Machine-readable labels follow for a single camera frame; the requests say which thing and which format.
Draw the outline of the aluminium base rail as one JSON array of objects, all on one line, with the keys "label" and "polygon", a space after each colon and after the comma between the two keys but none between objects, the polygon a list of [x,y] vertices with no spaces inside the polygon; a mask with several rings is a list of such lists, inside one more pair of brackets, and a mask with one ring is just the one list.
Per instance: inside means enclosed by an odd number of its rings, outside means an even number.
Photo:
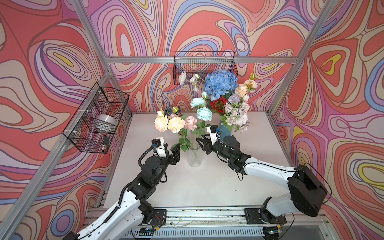
[{"label": "aluminium base rail", "polygon": [[[224,207],[173,207],[166,209],[166,224],[155,232],[147,232],[140,225],[127,232],[120,239],[180,238],[180,237],[242,237],[259,236],[268,240],[283,240],[289,234],[302,234],[306,226],[315,226],[326,240],[336,239],[331,224],[323,212],[317,217],[309,217],[301,212],[288,213],[284,225],[249,225],[243,217],[245,208],[261,206]],[[108,209],[91,209],[86,215],[87,227]]]}]

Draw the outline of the teal ceramic vase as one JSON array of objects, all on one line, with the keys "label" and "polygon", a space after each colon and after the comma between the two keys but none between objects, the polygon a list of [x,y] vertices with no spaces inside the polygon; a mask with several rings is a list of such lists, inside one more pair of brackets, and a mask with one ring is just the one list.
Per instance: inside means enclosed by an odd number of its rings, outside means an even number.
[{"label": "teal ceramic vase", "polygon": [[225,137],[232,135],[232,131],[229,130],[228,127],[224,125],[223,121],[220,121],[219,129],[221,131],[221,134],[220,134],[221,141],[223,141]]}]

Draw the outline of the clear glass cup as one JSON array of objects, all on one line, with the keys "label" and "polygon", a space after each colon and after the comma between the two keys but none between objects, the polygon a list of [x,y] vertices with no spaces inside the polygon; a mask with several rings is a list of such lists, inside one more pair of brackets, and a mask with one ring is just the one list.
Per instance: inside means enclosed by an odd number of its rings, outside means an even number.
[{"label": "clear glass cup", "polygon": [[202,150],[199,143],[193,139],[191,148],[187,151],[187,161],[191,167],[197,168],[202,164]]}]

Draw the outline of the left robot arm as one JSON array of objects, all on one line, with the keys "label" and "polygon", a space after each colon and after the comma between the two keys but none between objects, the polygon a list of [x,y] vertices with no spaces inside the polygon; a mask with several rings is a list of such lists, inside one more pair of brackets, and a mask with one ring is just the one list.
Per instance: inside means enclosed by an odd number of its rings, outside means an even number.
[{"label": "left robot arm", "polygon": [[155,210],[147,201],[159,183],[168,180],[166,170],[180,161],[180,144],[170,150],[161,139],[139,157],[140,173],[126,184],[118,201],[98,219],[78,233],[69,232],[65,240],[119,240],[132,229],[143,225],[147,232],[155,232],[166,223],[166,210]]}]

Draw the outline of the light aqua rose stem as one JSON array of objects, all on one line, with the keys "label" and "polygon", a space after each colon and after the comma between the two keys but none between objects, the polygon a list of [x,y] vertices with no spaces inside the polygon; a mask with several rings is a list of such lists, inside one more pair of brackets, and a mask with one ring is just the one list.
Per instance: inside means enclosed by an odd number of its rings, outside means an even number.
[{"label": "light aqua rose stem", "polygon": [[208,94],[202,92],[202,96],[199,98],[194,98],[191,101],[191,107],[197,113],[197,128],[192,131],[193,135],[196,137],[201,137],[206,134],[206,127],[209,127],[209,121],[213,118],[212,111],[207,107],[208,104]]}]

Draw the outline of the cream rose spray stem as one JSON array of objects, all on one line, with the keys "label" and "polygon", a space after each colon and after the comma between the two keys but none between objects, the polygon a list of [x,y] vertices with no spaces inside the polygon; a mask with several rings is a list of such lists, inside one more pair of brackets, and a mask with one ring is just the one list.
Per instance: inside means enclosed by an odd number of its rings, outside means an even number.
[{"label": "cream rose spray stem", "polygon": [[235,89],[235,94],[240,98],[243,98],[250,93],[254,93],[258,88],[258,84],[255,79],[255,74],[251,74],[248,80],[246,80],[243,84],[238,85]]}]

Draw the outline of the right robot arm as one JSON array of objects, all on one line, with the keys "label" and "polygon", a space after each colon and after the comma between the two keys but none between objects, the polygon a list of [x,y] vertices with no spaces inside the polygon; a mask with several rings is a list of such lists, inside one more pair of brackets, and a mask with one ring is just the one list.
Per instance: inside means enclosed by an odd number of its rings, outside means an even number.
[{"label": "right robot arm", "polygon": [[207,155],[215,153],[237,175],[259,177],[288,190],[279,197],[266,198],[258,211],[261,222],[269,224],[295,212],[318,216],[328,191],[307,166],[284,167],[258,160],[241,152],[240,143],[234,136],[226,136],[220,141],[206,134],[196,141]]}]

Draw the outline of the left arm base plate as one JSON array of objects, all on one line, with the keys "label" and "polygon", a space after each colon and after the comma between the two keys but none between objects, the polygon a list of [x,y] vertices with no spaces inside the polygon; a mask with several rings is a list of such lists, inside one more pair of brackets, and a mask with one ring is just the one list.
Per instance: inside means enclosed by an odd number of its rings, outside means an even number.
[{"label": "left arm base plate", "polygon": [[142,225],[161,227],[166,224],[166,217],[166,209],[154,209],[144,215]]}]

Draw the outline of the white poppy flower stem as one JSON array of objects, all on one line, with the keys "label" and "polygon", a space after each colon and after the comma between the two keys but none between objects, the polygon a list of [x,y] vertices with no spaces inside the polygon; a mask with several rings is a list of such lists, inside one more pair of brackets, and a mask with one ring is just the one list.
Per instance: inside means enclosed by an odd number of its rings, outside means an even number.
[{"label": "white poppy flower stem", "polygon": [[182,72],[178,77],[178,81],[181,86],[184,85],[185,83],[188,83],[193,87],[192,90],[196,93],[200,93],[204,91],[205,81],[198,74],[192,74],[191,77],[187,77],[187,73]]}]

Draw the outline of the bright blue hydrangea stem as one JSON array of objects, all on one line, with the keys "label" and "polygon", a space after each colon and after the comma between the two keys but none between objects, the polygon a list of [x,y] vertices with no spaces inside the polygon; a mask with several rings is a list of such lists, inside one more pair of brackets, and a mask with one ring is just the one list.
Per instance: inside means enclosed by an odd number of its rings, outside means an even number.
[{"label": "bright blue hydrangea stem", "polygon": [[227,70],[216,70],[205,77],[203,90],[211,101],[218,100],[227,94],[231,94],[238,86],[238,77]]}]

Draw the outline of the red gerbera flower stem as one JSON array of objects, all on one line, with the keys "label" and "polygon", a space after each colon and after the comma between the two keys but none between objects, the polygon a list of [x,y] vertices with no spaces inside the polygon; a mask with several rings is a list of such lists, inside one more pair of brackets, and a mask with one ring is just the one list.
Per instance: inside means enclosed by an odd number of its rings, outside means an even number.
[{"label": "red gerbera flower stem", "polygon": [[211,101],[210,102],[210,106],[213,110],[215,110],[218,114],[220,115],[224,115],[226,112],[225,112],[225,107],[226,107],[226,104],[228,103],[229,101],[224,98],[224,97],[220,97],[219,99],[217,100],[214,100],[214,101]]}]

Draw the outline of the pink peony flower stem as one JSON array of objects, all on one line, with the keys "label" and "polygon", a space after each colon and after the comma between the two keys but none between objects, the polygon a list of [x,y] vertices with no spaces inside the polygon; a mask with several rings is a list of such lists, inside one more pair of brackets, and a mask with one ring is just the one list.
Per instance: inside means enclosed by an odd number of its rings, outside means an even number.
[{"label": "pink peony flower stem", "polygon": [[193,116],[188,116],[185,119],[185,125],[184,128],[186,128],[189,131],[194,131],[198,128],[197,126],[197,119]]}]

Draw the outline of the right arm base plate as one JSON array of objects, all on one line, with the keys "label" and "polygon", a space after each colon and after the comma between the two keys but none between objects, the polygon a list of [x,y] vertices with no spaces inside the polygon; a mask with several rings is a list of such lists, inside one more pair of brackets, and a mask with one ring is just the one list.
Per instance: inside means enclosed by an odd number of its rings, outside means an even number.
[{"label": "right arm base plate", "polygon": [[249,225],[284,225],[287,223],[285,216],[275,217],[267,210],[260,208],[245,208],[243,217]]}]

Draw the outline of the peach rose spray stem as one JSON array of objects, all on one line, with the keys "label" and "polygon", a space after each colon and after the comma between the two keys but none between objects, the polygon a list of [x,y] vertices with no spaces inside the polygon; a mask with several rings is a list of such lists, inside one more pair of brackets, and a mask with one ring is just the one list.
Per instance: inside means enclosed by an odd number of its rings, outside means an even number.
[{"label": "peach rose spray stem", "polygon": [[155,118],[155,128],[159,132],[169,131],[179,136],[178,143],[181,145],[181,150],[186,152],[191,148],[191,140],[188,137],[188,130],[184,128],[185,119],[181,110],[178,107],[173,107],[174,114],[166,116],[163,109],[157,111]]}]

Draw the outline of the purple and pink mixed bouquet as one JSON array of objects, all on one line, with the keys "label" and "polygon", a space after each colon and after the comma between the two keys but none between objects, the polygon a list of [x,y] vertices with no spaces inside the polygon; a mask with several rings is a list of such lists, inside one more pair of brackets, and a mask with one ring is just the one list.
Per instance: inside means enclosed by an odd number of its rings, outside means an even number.
[{"label": "purple and pink mixed bouquet", "polygon": [[230,97],[229,97],[229,103],[231,104],[231,105],[233,105],[233,104],[238,104],[239,102],[241,101],[241,98],[238,96],[238,95],[236,95],[236,94],[232,94]]}]

